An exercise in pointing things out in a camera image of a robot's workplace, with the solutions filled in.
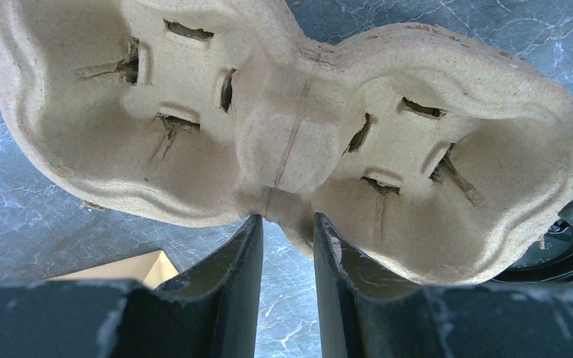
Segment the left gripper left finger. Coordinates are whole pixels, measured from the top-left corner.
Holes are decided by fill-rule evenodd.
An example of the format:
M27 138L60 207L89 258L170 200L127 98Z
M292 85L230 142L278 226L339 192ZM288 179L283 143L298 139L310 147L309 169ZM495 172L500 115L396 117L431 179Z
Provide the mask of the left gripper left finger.
M150 289L135 280L0 281L0 357L252 357L263 221Z

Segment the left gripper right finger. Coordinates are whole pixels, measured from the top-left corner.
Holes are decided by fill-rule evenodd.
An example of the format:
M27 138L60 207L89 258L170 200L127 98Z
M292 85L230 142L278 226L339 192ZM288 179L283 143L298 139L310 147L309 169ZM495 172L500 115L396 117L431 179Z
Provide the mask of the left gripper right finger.
M573 284L421 286L313 230L324 357L573 357Z

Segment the brown paper bag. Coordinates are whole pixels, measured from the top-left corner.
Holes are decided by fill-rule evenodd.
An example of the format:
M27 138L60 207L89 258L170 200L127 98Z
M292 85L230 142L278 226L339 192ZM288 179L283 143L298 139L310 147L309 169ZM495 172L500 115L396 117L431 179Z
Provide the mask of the brown paper bag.
M180 272L163 250L152 251L117 260L48 280L136 280L144 286L155 289Z

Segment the brown cardboard cup carrier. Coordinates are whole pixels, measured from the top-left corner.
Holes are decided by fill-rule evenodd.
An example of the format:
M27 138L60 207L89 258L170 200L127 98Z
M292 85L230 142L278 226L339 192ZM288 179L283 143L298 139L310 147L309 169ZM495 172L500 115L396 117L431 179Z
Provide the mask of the brown cardboard cup carrier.
M330 45L284 1L0 1L0 109L67 192L185 227L313 214L420 284L481 283L573 199L573 96L397 23Z

